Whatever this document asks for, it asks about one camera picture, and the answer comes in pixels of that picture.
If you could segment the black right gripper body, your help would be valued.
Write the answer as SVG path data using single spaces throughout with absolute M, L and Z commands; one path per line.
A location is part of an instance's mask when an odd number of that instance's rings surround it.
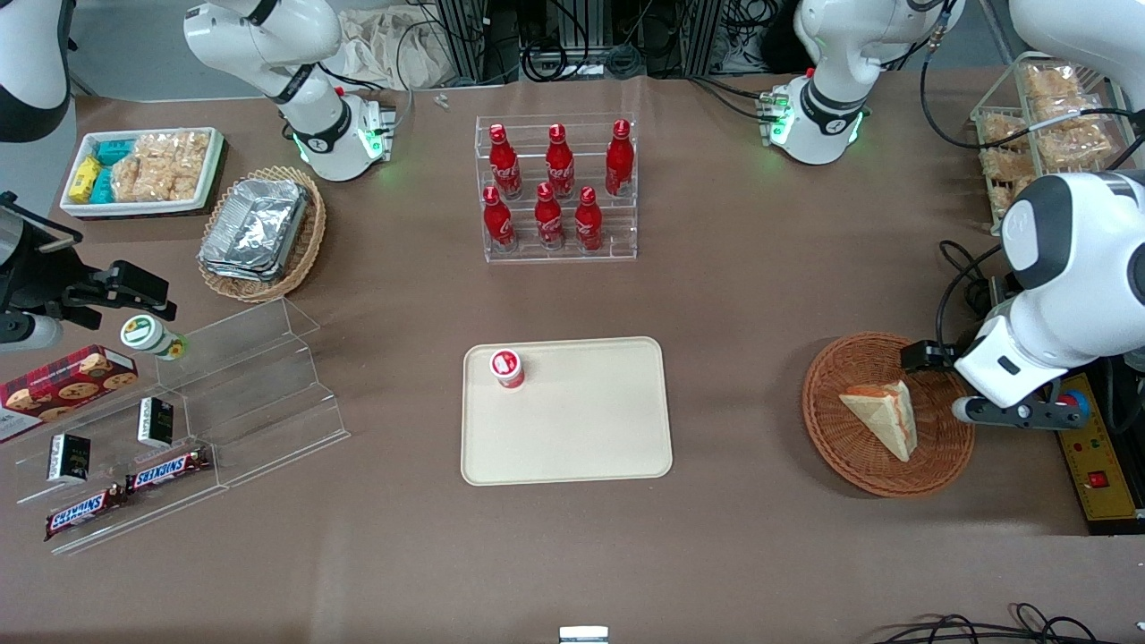
M 76 251 L 82 233 L 21 207 L 11 191 L 3 191 L 1 205 L 3 316 L 97 317 L 90 304 L 69 294 L 72 288 L 90 286 L 95 272 Z

